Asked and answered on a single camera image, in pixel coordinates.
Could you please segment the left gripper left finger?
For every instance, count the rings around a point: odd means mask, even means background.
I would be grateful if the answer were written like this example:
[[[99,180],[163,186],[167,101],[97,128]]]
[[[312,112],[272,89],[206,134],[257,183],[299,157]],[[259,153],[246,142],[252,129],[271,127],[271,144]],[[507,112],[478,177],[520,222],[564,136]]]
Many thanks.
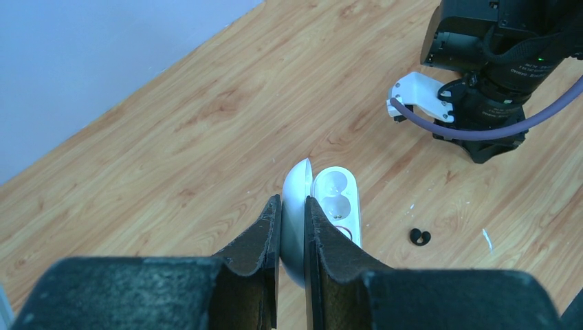
[[[69,257],[39,278],[13,329],[274,329],[282,203],[211,256]]]

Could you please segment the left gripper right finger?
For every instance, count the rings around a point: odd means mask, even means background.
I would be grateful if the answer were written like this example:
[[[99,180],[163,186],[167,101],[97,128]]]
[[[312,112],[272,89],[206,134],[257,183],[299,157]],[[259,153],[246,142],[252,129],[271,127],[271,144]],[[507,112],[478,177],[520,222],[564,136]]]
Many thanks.
[[[309,329],[563,329],[530,274],[504,269],[393,269],[323,217],[307,228]]]

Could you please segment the white earbud charging case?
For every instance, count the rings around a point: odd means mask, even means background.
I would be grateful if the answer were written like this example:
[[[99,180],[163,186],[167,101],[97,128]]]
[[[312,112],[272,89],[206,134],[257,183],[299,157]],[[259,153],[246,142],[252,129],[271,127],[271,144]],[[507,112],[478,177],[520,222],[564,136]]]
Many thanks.
[[[306,288],[305,247],[312,217],[323,217],[362,247],[360,192],[349,169],[330,166],[314,173],[311,160],[302,159],[287,173],[281,201],[280,259],[287,275],[300,288]]]

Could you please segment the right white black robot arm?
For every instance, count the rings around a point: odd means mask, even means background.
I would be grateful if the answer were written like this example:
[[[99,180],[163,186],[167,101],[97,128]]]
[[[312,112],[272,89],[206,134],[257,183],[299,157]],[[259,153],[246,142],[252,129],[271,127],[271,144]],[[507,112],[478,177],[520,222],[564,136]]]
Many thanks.
[[[582,58],[581,1],[442,1],[421,64],[460,74],[440,87],[462,131],[501,129],[525,119],[524,104],[566,58]]]

